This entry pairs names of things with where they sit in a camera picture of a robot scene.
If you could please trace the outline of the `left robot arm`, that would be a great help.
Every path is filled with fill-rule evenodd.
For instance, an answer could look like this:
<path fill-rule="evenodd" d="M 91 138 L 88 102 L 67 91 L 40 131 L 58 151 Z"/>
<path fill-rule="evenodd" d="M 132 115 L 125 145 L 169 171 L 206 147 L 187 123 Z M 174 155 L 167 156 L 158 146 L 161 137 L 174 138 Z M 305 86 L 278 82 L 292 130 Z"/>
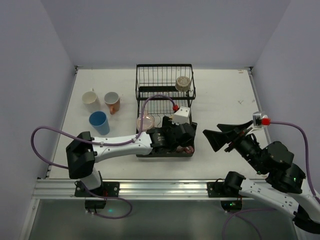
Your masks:
<path fill-rule="evenodd" d="M 116 157 L 129 155 L 169 155 L 178 148 L 194 145 L 198 124 L 174 124 L 173 119 L 163 117 L 162 127 L 153 127 L 141 134 L 122 137 L 92 137 L 89 131 L 80 133 L 66 147 L 68 175 L 80 180 L 88 190 L 102 187 L 102 178 L 95 164 Z"/>

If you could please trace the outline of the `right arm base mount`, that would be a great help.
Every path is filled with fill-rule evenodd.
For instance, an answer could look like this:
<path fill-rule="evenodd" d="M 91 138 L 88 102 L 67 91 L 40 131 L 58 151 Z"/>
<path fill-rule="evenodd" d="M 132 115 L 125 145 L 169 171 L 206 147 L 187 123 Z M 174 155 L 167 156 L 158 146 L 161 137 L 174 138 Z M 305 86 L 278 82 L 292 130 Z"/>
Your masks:
<path fill-rule="evenodd" d="M 206 190 L 209 198 L 220 200 L 220 205 L 225 212 L 236 213 L 243 210 L 243 196 L 233 190 L 227 190 L 222 178 L 207 182 Z"/>

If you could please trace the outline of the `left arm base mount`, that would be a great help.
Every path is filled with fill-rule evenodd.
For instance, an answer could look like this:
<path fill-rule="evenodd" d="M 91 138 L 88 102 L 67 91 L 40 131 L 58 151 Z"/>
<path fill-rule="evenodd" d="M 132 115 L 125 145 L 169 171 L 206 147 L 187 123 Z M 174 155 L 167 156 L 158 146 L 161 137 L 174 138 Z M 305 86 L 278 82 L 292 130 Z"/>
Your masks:
<path fill-rule="evenodd" d="M 92 197 L 84 188 L 84 185 L 78 180 L 75 183 L 75 192 L 74 196 L 79 198 L 89 198 Z M 102 186 L 97 189 L 92 189 L 90 192 L 101 196 L 101 197 L 115 197 L 119 196 L 120 183 L 116 181 L 103 181 Z M 106 206 L 106 200 L 85 200 L 84 208 L 87 211 L 94 211 L 97 213 L 97 210 L 103 210 Z"/>

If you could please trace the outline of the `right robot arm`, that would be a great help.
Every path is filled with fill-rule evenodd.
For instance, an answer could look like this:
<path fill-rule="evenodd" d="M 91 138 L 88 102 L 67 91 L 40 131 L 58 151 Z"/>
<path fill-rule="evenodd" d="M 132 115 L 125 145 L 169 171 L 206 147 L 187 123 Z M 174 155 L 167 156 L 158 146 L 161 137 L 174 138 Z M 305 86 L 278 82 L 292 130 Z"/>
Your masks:
<path fill-rule="evenodd" d="M 253 129 L 266 127 L 272 121 L 263 117 L 240 125 L 218 124 L 219 131 L 205 129 L 203 134 L 217 152 L 236 150 L 258 175 L 267 175 L 267 188 L 236 172 L 229 171 L 223 182 L 214 182 L 209 191 L 228 197 L 248 197 L 290 217 L 295 226 L 312 234 L 320 232 L 320 195 L 311 187 L 308 174 L 296 165 L 294 154 L 280 141 L 261 148 Z"/>

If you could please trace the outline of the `pink floral mug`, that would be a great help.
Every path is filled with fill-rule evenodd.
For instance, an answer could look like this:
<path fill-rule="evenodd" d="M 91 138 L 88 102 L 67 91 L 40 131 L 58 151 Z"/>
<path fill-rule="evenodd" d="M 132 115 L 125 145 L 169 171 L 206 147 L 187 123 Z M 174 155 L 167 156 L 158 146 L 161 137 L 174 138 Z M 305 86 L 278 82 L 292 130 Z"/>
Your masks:
<path fill-rule="evenodd" d="M 186 154 L 193 154 L 194 153 L 194 148 L 192 146 L 187 146 L 187 147 L 181 147 L 179 146 L 175 152 L 176 153 L 186 153 Z"/>

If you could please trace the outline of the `blue tumbler cup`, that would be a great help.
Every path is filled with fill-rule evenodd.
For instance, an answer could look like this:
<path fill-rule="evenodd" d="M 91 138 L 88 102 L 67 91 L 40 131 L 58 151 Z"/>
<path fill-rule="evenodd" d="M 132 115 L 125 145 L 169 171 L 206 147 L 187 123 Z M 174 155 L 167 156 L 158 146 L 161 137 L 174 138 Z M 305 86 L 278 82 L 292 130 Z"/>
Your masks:
<path fill-rule="evenodd" d="M 89 123 L 100 135 L 107 135 L 110 132 L 108 118 L 103 111 L 93 112 L 89 116 Z"/>

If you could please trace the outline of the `salmon floral mug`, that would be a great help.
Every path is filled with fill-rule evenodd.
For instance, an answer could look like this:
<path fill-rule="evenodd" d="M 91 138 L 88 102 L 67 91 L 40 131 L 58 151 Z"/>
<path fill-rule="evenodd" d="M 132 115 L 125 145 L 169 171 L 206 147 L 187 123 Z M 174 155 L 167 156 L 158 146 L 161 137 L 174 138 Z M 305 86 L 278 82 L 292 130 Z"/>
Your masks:
<path fill-rule="evenodd" d="M 111 115 L 120 110 L 120 96 L 116 92 L 108 92 L 104 95 L 104 103 L 108 106 Z"/>

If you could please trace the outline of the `white ceramic mug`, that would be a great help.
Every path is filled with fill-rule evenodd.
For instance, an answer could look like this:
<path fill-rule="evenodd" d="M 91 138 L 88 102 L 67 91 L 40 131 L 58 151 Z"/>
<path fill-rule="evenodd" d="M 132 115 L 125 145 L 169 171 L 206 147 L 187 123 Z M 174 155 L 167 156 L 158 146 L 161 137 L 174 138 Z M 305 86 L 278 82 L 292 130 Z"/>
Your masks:
<path fill-rule="evenodd" d="M 99 97 L 95 90 L 91 88 L 89 91 L 85 92 L 81 97 L 82 103 L 85 108 L 90 112 L 97 112 L 101 109 L 101 104 Z"/>

